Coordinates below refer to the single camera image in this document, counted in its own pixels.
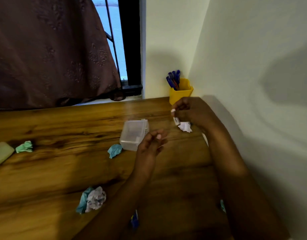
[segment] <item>forearm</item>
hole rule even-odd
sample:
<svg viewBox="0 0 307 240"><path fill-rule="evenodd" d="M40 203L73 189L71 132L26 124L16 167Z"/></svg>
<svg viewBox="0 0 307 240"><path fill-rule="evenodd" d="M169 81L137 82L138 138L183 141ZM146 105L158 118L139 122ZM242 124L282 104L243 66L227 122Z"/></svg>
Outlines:
<svg viewBox="0 0 307 240"><path fill-rule="evenodd" d="M212 128L206 128L206 137L233 236L287 240L287 229L255 182L224 125Z"/></svg>
<svg viewBox="0 0 307 240"><path fill-rule="evenodd" d="M74 239L118 239L133 215L147 180L131 174L99 214Z"/></svg>

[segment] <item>wood grain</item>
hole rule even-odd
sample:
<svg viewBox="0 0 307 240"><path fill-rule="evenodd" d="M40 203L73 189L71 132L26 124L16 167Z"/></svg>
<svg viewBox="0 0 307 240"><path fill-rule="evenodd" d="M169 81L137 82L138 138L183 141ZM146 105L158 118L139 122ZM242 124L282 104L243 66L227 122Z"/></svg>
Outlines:
<svg viewBox="0 0 307 240"><path fill-rule="evenodd" d="M176 127L170 109L168 98L156 98L0 112L0 141L34 145L0 165L0 239L71 239L97 213L75 213L83 190L102 185L110 200L131 173L135 152L109 159L107 150L124 121L143 118L151 130L168 130L169 143L140 202L140 227L122 238L228 239L208 147L195 126Z"/></svg>

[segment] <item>white crumpled paper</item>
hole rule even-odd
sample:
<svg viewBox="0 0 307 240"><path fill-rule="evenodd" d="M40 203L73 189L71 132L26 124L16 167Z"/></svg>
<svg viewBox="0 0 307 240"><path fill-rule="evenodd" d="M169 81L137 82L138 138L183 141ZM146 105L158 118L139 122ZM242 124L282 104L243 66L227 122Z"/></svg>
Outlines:
<svg viewBox="0 0 307 240"><path fill-rule="evenodd" d="M191 128L190 128L190 122L180 122L179 118L177 117L173 117L175 125L178 125L178 127L182 130L182 131L186 131L186 132L192 132Z"/></svg>
<svg viewBox="0 0 307 240"><path fill-rule="evenodd" d="M91 209L98 210L105 201L106 193L102 190L102 187L99 186L89 193L85 212L89 212Z"/></svg>

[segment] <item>window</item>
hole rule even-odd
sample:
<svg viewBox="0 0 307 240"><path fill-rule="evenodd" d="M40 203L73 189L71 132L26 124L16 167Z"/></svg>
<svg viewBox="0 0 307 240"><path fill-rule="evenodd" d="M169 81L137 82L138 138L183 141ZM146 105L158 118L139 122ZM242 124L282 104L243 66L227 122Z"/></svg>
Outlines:
<svg viewBox="0 0 307 240"><path fill-rule="evenodd" d="M101 19L126 96L140 95L139 0L92 0Z"/></svg>

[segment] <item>brown curtain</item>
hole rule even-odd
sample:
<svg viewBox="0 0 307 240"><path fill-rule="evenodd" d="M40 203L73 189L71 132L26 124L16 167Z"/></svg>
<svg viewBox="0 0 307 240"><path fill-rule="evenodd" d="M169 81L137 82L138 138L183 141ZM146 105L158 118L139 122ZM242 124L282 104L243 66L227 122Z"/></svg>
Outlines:
<svg viewBox="0 0 307 240"><path fill-rule="evenodd" d="M0 108L68 105L119 88L91 0L0 0Z"/></svg>

